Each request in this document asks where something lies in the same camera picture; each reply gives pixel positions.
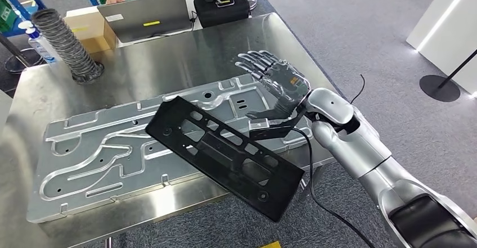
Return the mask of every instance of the robot finger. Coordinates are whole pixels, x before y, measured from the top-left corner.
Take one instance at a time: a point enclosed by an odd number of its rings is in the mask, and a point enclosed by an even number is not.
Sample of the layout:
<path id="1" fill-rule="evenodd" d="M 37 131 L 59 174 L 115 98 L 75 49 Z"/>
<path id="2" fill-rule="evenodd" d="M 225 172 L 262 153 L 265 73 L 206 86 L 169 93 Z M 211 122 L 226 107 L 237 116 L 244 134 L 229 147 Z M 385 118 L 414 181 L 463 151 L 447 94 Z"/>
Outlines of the robot finger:
<path id="1" fill-rule="evenodd" d="M 279 59 L 277 58 L 277 56 L 271 54 L 270 52 L 266 51 L 266 50 L 260 50 L 259 51 L 263 56 L 269 58 L 270 60 L 272 60 L 273 62 L 278 62 Z"/>
<path id="2" fill-rule="evenodd" d="M 253 67 L 255 67 L 256 69 L 259 69 L 263 73 L 267 71 L 267 65 L 250 54 L 241 53 L 241 54 L 238 54 L 238 57 L 245 60 L 245 63 L 247 64 L 250 63 Z"/>
<path id="3" fill-rule="evenodd" d="M 257 69 L 253 69 L 253 66 L 247 65 L 243 62 L 235 62 L 235 66 L 240 67 L 250 73 L 255 79 L 261 80 L 261 78 L 264 76 L 263 73 Z"/>
<path id="4" fill-rule="evenodd" d="M 255 58 L 257 58 L 263 65 L 265 65 L 265 67 L 270 67 L 272 66 L 272 64 L 274 63 L 274 61 L 272 59 L 270 59 L 269 57 L 263 55 L 263 54 L 260 54 L 259 52 L 257 51 L 249 51 L 247 52 L 249 55 L 252 55 L 254 56 Z"/>

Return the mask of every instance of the yellow tape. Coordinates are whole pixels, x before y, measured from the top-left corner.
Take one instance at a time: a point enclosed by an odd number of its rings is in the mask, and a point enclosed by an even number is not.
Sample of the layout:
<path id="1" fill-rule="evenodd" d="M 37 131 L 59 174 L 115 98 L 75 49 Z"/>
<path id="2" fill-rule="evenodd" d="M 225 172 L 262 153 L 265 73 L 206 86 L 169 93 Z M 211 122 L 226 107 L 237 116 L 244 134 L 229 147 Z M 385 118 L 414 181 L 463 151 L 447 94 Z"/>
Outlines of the yellow tape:
<path id="1" fill-rule="evenodd" d="M 280 243 L 278 241 L 272 243 L 272 244 L 269 244 L 269 245 L 265 245 L 263 246 L 262 248 L 281 248 L 282 246 L 280 246 Z"/>
<path id="2" fill-rule="evenodd" d="M 144 24 L 142 24 L 142 25 L 143 25 L 144 27 L 147 27 L 147 26 L 157 25 L 157 24 L 161 24 L 161 22 L 158 20 L 158 21 L 153 21 L 153 22 L 144 23 Z"/>
<path id="3" fill-rule="evenodd" d="M 81 27 L 81 28 L 75 28 L 75 29 L 71 29 L 72 32 L 76 33 L 78 31 L 82 31 L 82 30 L 87 30 L 88 27 Z"/>

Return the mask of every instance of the metal table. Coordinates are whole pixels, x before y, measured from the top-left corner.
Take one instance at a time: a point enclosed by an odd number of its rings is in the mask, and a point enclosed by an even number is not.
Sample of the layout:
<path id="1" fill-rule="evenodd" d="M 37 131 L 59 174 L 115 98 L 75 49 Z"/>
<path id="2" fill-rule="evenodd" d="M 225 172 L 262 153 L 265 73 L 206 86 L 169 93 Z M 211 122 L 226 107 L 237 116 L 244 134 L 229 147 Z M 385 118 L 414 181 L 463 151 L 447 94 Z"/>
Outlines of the metal table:
<path id="1" fill-rule="evenodd" d="M 313 87 L 333 89 L 274 13 L 103 52 L 99 58 L 105 73 L 89 85 L 74 83 L 62 62 L 25 70 L 0 141 L 0 247 L 84 245 L 225 195 L 226 190 L 198 174 L 178 185 L 52 222 L 33 224 L 25 219 L 37 149 L 49 122 L 238 76 L 243 71 L 234 66 L 236 56 L 250 49 L 286 58 Z M 315 165 L 334 161 L 316 142 L 313 152 Z M 306 146 L 281 155 L 308 167 Z"/>

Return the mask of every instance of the laptop lid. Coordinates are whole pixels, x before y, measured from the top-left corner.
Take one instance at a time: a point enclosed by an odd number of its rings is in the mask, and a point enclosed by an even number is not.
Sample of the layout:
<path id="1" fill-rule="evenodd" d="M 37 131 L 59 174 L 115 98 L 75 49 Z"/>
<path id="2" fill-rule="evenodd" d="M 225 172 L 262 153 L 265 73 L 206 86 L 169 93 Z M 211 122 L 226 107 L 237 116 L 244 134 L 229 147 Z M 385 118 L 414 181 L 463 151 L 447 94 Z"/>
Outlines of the laptop lid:
<path id="1" fill-rule="evenodd" d="M 98 6 L 121 42 L 191 28 L 186 0 L 129 0 Z"/>

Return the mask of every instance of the silver robotic arm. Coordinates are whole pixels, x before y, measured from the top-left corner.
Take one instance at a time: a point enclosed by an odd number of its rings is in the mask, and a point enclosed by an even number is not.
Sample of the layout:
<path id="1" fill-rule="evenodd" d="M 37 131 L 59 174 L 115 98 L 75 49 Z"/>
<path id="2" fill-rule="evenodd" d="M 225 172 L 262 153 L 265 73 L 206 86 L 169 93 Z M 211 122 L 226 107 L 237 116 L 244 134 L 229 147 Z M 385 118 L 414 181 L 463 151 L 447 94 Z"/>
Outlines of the silver robotic arm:
<path id="1" fill-rule="evenodd" d="M 477 247 L 477 224 L 452 200 L 406 171 L 356 107 L 329 89 L 309 90 L 303 74 L 269 52 L 251 51 L 239 57 L 246 61 L 236 63 L 237 66 L 250 72 L 266 87 L 271 84 L 280 90 L 271 91 L 278 98 L 274 109 L 266 114 L 253 112 L 249 117 L 284 119 L 295 109 L 305 110 L 305 115 L 313 122 L 316 141 L 360 181 L 380 209 L 386 229 L 399 246 Z"/>

